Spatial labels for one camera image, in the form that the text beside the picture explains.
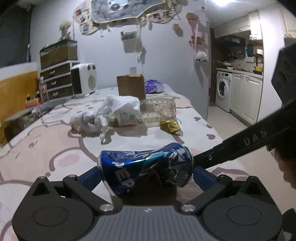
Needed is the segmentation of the person's right hand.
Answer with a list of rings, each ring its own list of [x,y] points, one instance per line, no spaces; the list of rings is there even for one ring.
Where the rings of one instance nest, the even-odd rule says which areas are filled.
[[[274,149],[274,156],[283,179],[295,190],[295,160],[285,159],[278,149]]]

